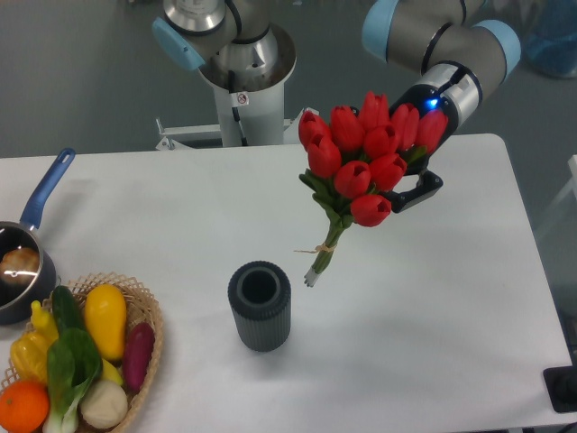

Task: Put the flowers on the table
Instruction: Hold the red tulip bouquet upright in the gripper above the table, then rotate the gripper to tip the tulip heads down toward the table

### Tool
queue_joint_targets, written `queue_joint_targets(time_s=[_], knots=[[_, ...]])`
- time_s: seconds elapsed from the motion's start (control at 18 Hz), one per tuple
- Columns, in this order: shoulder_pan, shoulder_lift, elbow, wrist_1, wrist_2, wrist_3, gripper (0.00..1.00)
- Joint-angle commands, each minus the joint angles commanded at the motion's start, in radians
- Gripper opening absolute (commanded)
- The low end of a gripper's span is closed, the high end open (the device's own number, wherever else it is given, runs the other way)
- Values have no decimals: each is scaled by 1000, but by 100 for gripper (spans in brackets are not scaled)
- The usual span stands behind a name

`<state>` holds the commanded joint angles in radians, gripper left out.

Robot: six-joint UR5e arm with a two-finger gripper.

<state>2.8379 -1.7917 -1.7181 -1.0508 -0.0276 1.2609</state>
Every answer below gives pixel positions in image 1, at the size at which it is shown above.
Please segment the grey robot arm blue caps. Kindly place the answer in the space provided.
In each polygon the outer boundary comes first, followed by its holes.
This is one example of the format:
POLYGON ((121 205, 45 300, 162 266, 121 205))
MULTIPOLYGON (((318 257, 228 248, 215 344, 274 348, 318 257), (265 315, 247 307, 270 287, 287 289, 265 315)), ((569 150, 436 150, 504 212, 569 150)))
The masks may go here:
POLYGON ((419 114, 439 110, 453 134, 510 75, 521 56, 515 31, 469 25, 479 1, 378 1, 362 25, 306 20, 292 38, 263 1, 167 1, 152 25, 163 51, 213 88, 225 146, 280 143, 284 85, 297 51, 353 68, 353 50, 418 75, 400 98, 419 114))

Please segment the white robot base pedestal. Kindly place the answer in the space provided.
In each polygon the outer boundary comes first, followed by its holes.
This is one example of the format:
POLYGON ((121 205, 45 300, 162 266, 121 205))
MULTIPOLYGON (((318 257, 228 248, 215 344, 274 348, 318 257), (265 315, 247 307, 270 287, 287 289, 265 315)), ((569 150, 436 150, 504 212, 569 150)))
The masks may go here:
POLYGON ((298 121, 285 116, 285 83, 231 93, 213 85, 217 124, 164 127, 156 121, 158 151, 298 143, 298 121))

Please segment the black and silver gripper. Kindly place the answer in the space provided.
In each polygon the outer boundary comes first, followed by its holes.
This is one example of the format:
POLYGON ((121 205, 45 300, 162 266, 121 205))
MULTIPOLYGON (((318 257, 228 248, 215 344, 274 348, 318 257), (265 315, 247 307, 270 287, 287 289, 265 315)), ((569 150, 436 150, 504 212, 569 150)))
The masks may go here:
MULTIPOLYGON (((482 101, 479 82, 470 70, 457 63, 440 63, 405 92, 389 109, 391 114, 403 105, 419 113, 417 137, 399 155, 404 159, 428 159, 459 129, 482 101)), ((400 213, 429 198, 441 187, 443 180, 430 170, 418 174, 416 186, 407 191, 391 191, 387 200, 393 213, 400 213)))

